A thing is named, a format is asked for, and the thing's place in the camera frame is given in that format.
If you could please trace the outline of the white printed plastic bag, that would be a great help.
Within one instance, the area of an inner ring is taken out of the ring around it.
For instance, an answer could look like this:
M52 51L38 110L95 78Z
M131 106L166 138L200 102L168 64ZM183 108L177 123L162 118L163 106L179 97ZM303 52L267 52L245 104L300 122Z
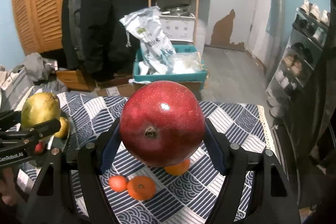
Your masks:
M175 49L163 32L158 6L132 12L120 19L127 34L132 34L140 42L143 62L153 73L166 75L173 70L170 60Z

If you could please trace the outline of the grey shoe rack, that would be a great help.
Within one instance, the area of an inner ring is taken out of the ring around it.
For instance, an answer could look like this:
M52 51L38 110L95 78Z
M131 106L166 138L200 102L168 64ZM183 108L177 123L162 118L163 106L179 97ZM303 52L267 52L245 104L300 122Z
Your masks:
M296 8L295 19L284 53L266 93L269 113L282 118L303 91L321 57L329 32L330 13L304 0Z

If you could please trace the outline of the small wooden drawer box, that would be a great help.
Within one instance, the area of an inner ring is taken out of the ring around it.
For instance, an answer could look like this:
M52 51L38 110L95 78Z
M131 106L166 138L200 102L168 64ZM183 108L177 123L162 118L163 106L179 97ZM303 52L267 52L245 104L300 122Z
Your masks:
M94 81L85 76L82 71L56 71L56 77L63 82L69 90L92 92L96 85Z

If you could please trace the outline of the small orange tangerine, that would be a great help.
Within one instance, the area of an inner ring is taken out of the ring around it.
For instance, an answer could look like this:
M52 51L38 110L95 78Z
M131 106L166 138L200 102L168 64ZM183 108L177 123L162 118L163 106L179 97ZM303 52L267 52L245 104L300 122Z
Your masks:
M111 176L108 180L110 188L115 192L123 192L127 190L127 179L124 176Z

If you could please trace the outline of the steel pot with lid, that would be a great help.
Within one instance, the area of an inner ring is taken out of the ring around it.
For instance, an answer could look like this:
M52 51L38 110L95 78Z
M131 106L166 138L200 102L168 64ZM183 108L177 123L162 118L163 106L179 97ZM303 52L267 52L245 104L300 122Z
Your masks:
M190 5L187 3L168 5L161 9L161 14L170 16L189 16Z

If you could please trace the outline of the black hanging jacket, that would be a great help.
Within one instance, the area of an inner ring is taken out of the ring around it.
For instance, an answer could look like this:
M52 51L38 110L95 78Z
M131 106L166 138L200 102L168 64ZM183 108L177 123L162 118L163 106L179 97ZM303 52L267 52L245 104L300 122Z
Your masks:
M68 69L82 69L98 83L131 73L139 40L120 19L148 0L63 0L62 47Z

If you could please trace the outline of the large red apple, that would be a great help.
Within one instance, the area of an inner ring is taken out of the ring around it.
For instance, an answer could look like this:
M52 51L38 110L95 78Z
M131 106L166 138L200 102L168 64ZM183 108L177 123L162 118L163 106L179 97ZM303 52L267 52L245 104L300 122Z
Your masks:
M205 131L196 96L173 81L156 81L138 89L120 116L123 145L149 166L183 162L198 149Z

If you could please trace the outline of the grey clothes pile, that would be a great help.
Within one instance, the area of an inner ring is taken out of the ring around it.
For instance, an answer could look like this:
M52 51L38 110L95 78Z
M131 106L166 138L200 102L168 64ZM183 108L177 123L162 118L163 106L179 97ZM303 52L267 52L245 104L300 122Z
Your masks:
M57 93L66 92L66 85L56 77L58 63L38 53L25 57L12 71L1 66L1 110L14 110L35 85Z

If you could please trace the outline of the teal storage bin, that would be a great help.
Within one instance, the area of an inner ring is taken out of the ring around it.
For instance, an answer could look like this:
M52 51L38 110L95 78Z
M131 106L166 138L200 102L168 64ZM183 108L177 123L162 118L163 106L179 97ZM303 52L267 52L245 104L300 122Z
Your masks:
M208 70L197 49L192 45L174 45L176 54L173 56L173 69L165 75L157 72L141 75L139 63L143 63L140 50L137 51L133 65L133 79L137 83L149 83L154 81L175 81L175 82L198 82L203 89L209 75Z

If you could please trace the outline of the dark glass fruit bowl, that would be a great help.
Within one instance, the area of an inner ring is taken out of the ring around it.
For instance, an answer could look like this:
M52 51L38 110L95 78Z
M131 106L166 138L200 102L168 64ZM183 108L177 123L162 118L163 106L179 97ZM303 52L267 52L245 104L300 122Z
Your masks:
M30 160L29 163L35 167L41 167L45 162L49 151L54 148L60 149L64 152L71 133L71 123L68 115L62 110L60 116L61 128L58 132L54 133L52 136L40 140L35 147L35 156L36 158Z

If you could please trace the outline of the small red apple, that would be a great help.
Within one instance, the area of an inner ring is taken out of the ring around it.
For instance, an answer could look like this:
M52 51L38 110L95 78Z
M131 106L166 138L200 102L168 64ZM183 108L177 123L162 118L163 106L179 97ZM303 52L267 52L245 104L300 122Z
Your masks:
M43 141L40 141L36 146L35 146L35 155L41 155L45 150L45 143Z

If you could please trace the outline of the small yellow fruit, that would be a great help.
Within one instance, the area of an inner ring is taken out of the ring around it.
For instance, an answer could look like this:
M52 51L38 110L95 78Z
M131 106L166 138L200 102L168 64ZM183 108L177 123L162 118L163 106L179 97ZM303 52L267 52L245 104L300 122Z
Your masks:
M64 139L65 137L68 136L69 133L69 121L67 118L60 117L60 125L61 128L58 132L54 133L54 137L59 138L59 139Z

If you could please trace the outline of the large orange with stem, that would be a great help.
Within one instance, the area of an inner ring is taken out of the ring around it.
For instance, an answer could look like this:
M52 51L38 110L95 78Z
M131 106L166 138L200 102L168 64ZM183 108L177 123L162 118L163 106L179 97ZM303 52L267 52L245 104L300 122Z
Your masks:
M127 184L128 194L135 200L146 201L155 195L155 182L146 176L135 176Z

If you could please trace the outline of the green yellow pear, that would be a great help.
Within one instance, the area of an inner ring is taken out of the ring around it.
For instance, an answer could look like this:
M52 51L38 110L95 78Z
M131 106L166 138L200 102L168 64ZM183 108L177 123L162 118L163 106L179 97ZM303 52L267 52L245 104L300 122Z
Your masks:
M60 115L60 101L57 95L49 92L36 93L23 105L21 127L29 129L46 121L60 119Z

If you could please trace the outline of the medium orange tangerine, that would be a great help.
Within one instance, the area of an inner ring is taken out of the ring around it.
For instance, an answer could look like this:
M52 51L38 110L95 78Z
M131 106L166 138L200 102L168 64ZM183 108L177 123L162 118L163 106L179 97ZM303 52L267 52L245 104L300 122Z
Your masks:
M190 159L186 159L179 164L166 166L164 170L172 176L181 176L188 171L190 167Z

